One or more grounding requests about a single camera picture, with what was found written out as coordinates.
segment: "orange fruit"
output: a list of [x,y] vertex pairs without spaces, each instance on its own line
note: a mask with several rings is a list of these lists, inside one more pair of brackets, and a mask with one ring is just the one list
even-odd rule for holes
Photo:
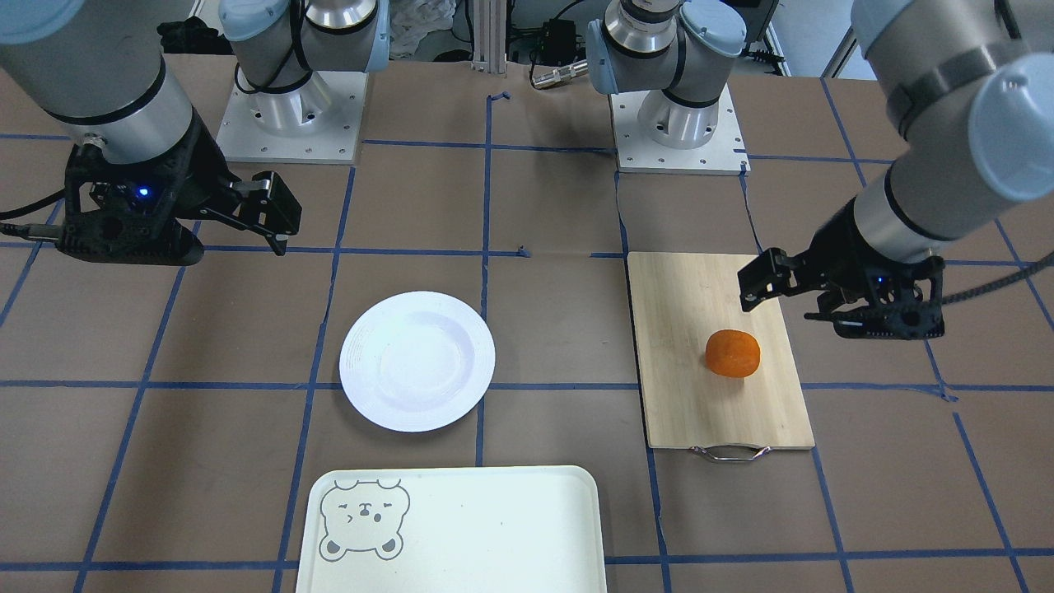
[[722,330],[706,341],[706,369],[723,377],[742,379],[761,364],[761,347],[754,336],[738,330]]

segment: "bear drawing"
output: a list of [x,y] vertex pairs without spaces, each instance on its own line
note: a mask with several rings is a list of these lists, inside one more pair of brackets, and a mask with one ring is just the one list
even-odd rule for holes
[[391,560],[403,551],[398,531],[410,510],[410,494],[399,480],[333,482],[323,495],[320,511],[326,534],[318,553],[335,562],[348,552],[375,552]]

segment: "light blue joint cap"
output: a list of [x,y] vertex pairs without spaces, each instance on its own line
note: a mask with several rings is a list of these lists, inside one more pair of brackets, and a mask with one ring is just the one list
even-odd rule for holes
[[230,41],[252,39],[280,19],[289,9],[289,0],[222,0],[219,22]]
[[363,72],[379,72],[388,67],[388,56],[391,54],[392,27],[388,18],[388,0],[377,0],[377,27],[374,29],[373,48],[370,59]]
[[1007,199],[1054,191],[1054,54],[999,68],[970,106],[970,151],[981,177]]
[[39,41],[65,26],[84,0],[0,0],[0,44]]
[[728,58],[746,46],[746,23],[736,8],[720,0],[696,0],[681,5],[684,26],[703,45]]
[[872,43],[890,26],[915,0],[856,0],[853,2],[851,19],[853,31],[860,42],[860,51],[866,56]]
[[586,26],[586,59],[589,61],[589,80],[593,88],[602,95],[614,95],[619,84],[614,81],[614,67],[611,66],[611,55],[608,53],[604,34],[601,33],[600,19],[589,21]]

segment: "cutting board handle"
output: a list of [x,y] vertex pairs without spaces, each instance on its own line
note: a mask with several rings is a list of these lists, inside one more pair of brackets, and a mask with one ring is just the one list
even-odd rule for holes
[[[723,455],[717,455],[717,454],[714,453],[714,451],[711,451],[711,450],[722,450],[722,451],[724,451],[724,450],[727,450],[727,449],[742,450],[743,452],[746,452],[748,454],[748,456],[744,456],[744,457],[725,457]],[[702,457],[703,459],[705,459],[707,461],[710,461],[713,463],[749,463],[750,461],[755,461],[757,459],[760,459],[766,453],[773,451],[773,448],[767,447],[767,446],[766,447],[758,447],[758,446],[719,446],[719,447],[711,447],[709,450],[707,450],[706,448],[702,448],[702,447],[698,447],[697,446],[697,447],[694,447],[694,448],[689,449],[688,451],[690,451],[691,453],[695,453],[696,455],[698,455],[698,456]]]

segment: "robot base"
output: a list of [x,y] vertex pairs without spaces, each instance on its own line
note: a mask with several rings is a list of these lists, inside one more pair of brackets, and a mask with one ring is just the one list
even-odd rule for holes
[[330,125],[308,136],[271,134],[256,123],[248,97],[235,87],[216,136],[223,156],[235,162],[354,163],[369,75],[362,72],[318,75],[329,85],[334,100],[345,102]]
[[743,134],[731,104],[728,86],[718,100],[720,119],[705,144],[690,150],[664,146],[652,140],[637,120],[644,98],[650,91],[611,95],[611,119],[614,143],[619,150],[619,170],[626,173],[681,173],[692,175],[739,175],[750,171]]

